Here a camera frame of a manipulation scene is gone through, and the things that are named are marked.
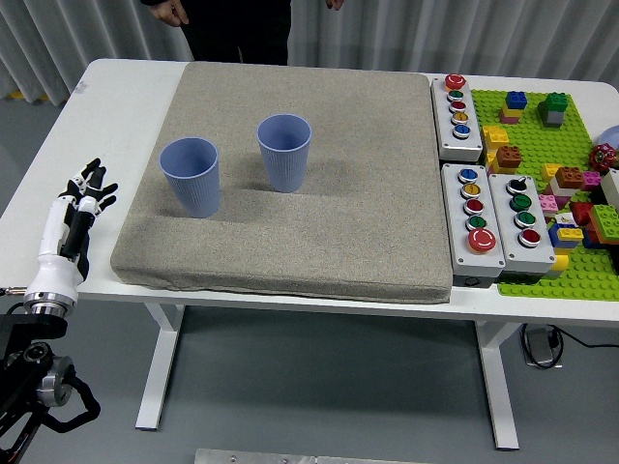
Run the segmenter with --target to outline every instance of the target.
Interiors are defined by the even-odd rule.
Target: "table leg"
[[[501,343],[518,327],[520,327],[519,323],[476,322],[477,342],[484,368],[494,444],[498,450],[519,449],[500,350]]]
[[[176,313],[171,321],[160,304],[147,303],[146,307],[160,325],[160,331],[135,428],[157,430],[185,307],[177,304]]]

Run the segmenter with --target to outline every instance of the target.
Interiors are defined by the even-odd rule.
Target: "plastic cup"
[[[310,124],[296,114],[274,114],[258,125],[256,136],[273,189],[299,189],[308,167]]]
[[[220,152],[200,137],[180,138],[160,154],[159,165],[176,197],[193,218],[207,218],[220,207]]]

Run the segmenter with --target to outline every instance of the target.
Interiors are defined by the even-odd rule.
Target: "white curtain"
[[[323,0],[292,5],[293,66],[619,86],[619,0],[346,0],[337,13]],[[192,56],[182,32],[138,0],[0,0],[0,96],[60,104],[98,58]]]

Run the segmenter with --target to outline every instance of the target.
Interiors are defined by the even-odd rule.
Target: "white table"
[[[127,285],[112,272],[110,255],[185,66],[127,60],[99,60],[89,66],[0,219],[0,255],[4,258],[0,286],[27,286],[32,281],[51,202],[78,169],[99,157],[107,168],[106,182],[116,182],[120,188],[118,202],[91,231],[90,274],[79,286],[79,298],[145,303],[161,327],[137,428],[158,426],[185,305],[321,311],[475,321],[495,444],[501,450],[518,449],[500,344],[521,323],[619,327],[617,304],[501,297],[495,285],[454,288],[450,303],[436,305],[172,292]],[[607,84],[487,76],[467,79],[474,89],[569,93],[594,140],[608,127],[619,125],[619,94]],[[175,305],[174,314],[163,310],[167,304]]]

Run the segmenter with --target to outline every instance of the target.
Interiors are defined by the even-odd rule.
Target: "gray felt mat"
[[[272,191],[255,138],[279,112],[313,130],[295,193]],[[220,149],[221,207],[207,219],[187,216],[158,165],[162,147],[191,135]],[[443,303],[449,253],[424,76],[190,63],[111,266],[171,290]]]

